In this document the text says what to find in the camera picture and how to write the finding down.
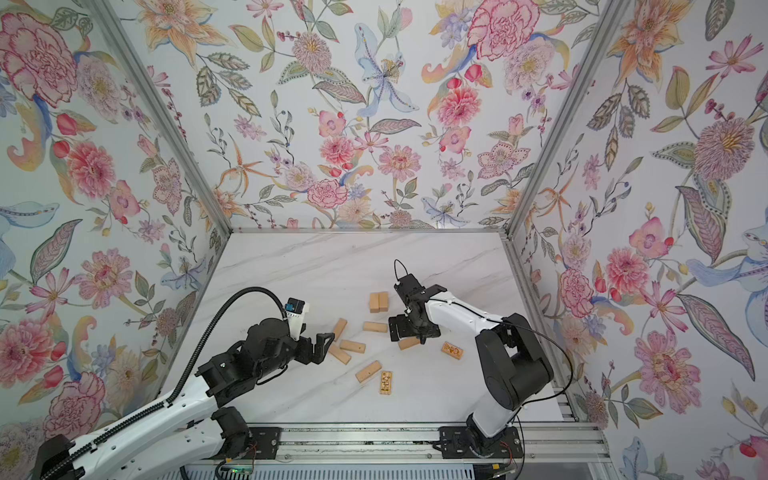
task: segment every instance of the wall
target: wall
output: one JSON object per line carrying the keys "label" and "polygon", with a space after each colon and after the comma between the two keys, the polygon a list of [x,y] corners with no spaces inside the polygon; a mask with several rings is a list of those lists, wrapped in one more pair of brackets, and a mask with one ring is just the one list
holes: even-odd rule
{"label": "wall", "polygon": [[223,210],[254,229],[500,227],[601,9],[598,0],[112,5]]}
{"label": "wall", "polygon": [[635,0],[516,235],[627,480],[768,478],[766,13]]}
{"label": "wall", "polygon": [[223,238],[79,2],[0,2],[0,478],[154,398]]}

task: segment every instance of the rectangular wooden block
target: rectangular wooden block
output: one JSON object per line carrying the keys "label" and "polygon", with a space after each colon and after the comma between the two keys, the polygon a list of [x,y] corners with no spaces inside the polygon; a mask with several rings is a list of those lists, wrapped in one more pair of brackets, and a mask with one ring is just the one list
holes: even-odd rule
{"label": "rectangular wooden block", "polygon": [[367,379],[371,378],[371,376],[382,369],[382,364],[379,363],[379,360],[376,360],[374,363],[371,363],[366,368],[360,370],[355,374],[357,377],[357,381],[360,383],[365,382]]}
{"label": "rectangular wooden block", "polygon": [[346,320],[339,319],[339,321],[336,322],[336,326],[333,327],[333,335],[335,335],[335,337],[333,338],[334,342],[339,341],[339,337],[341,337],[341,332],[343,332],[345,328],[346,328]]}
{"label": "rectangular wooden block", "polygon": [[389,310],[389,293],[379,292],[379,312]]}
{"label": "rectangular wooden block", "polygon": [[378,293],[371,293],[371,300],[370,300],[369,306],[371,309],[371,313],[379,312],[379,294]]}
{"label": "rectangular wooden block", "polygon": [[348,354],[347,352],[341,350],[336,345],[331,345],[331,347],[328,348],[328,353],[330,353],[331,355],[335,356],[336,359],[338,359],[344,365],[349,363],[349,361],[352,359],[350,354]]}
{"label": "rectangular wooden block", "polygon": [[415,336],[409,336],[397,342],[397,346],[399,346],[401,350],[409,349],[418,344],[420,344],[419,338]]}
{"label": "rectangular wooden block", "polygon": [[348,350],[350,352],[357,352],[357,353],[366,352],[365,343],[357,343],[357,342],[353,342],[352,340],[342,340],[341,343],[339,344],[339,348],[342,350]]}
{"label": "rectangular wooden block", "polygon": [[379,322],[364,322],[362,324],[362,329],[366,332],[387,333],[389,330],[389,325]]}
{"label": "rectangular wooden block", "polygon": [[392,372],[382,372],[382,384],[379,393],[389,395],[392,393]]}
{"label": "rectangular wooden block", "polygon": [[458,348],[456,345],[451,345],[448,342],[442,344],[442,351],[444,353],[448,353],[450,356],[457,360],[461,360],[462,355],[464,355],[464,350]]}

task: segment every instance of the wallpapered side wall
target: wallpapered side wall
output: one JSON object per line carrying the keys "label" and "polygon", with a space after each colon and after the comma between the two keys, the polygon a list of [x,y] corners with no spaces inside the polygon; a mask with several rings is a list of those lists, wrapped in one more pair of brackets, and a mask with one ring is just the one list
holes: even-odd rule
{"label": "wallpapered side wall", "polygon": [[112,2],[232,224],[500,227],[599,0]]}
{"label": "wallpapered side wall", "polygon": [[636,0],[516,236],[627,480],[768,478],[766,15]]}
{"label": "wallpapered side wall", "polygon": [[0,478],[154,398],[223,239],[87,12],[0,2]]}

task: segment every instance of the wallpapered back wall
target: wallpapered back wall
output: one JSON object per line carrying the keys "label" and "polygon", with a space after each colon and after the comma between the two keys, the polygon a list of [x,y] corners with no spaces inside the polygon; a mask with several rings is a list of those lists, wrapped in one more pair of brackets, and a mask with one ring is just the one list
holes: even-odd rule
{"label": "wallpapered back wall", "polygon": [[599,0],[112,2],[233,226],[500,227]]}
{"label": "wallpapered back wall", "polygon": [[74,2],[0,2],[0,478],[154,398],[222,238]]}
{"label": "wallpapered back wall", "polygon": [[636,0],[516,236],[627,480],[768,478],[766,15]]}

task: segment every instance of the wooden domino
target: wooden domino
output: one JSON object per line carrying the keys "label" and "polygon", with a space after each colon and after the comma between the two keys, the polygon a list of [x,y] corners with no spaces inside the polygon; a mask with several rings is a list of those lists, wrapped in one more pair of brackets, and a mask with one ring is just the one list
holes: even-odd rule
{"label": "wooden domino", "polygon": [[362,324],[362,329],[366,332],[387,333],[389,330],[389,325],[379,322],[364,322]]}
{"label": "wooden domino", "polygon": [[400,347],[401,350],[409,349],[414,345],[418,345],[421,342],[419,341],[418,337],[415,336],[408,336],[404,339],[401,339],[399,342],[397,342],[397,346]]}
{"label": "wooden domino", "polygon": [[451,345],[448,342],[442,344],[442,351],[444,353],[448,353],[450,356],[457,360],[461,360],[462,355],[464,355],[464,350],[458,348],[456,345]]}
{"label": "wooden domino", "polygon": [[371,309],[371,313],[379,312],[379,294],[378,293],[371,293],[371,300],[369,303],[369,307]]}
{"label": "wooden domino", "polygon": [[379,387],[379,393],[382,395],[392,393],[392,372],[382,372],[382,383]]}
{"label": "wooden domino", "polygon": [[367,379],[371,378],[374,373],[378,372],[382,369],[382,364],[379,363],[379,360],[376,360],[374,363],[371,363],[366,368],[360,370],[355,374],[355,377],[357,377],[357,381],[360,383],[365,382]]}
{"label": "wooden domino", "polygon": [[349,352],[357,352],[357,353],[366,352],[365,343],[353,342],[351,340],[342,340],[341,343],[339,344],[339,348],[342,350],[347,350]]}
{"label": "wooden domino", "polygon": [[379,292],[379,312],[389,310],[389,293]]}
{"label": "wooden domino", "polygon": [[336,357],[336,359],[337,359],[337,360],[339,360],[339,361],[340,361],[341,363],[343,363],[344,365],[346,365],[347,363],[349,363],[349,361],[352,359],[352,356],[351,356],[350,354],[348,354],[347,352],[345,352],[345,351],[341,350],[341,349],[340,349],[338,346],[336,346],[336,345],[331,345],[331,346],[328,348],[328,353],[330,353],[331,355],[335,356],[335,357]]}
{"label": "wooden domino", "polygon": [[336,322],[336,326],[333,327],[334,342],[339,341],[339,337],[341,337],[341,332],[343,332],[345,328],[346,328],[346,320],[339,319],[339,321]]}

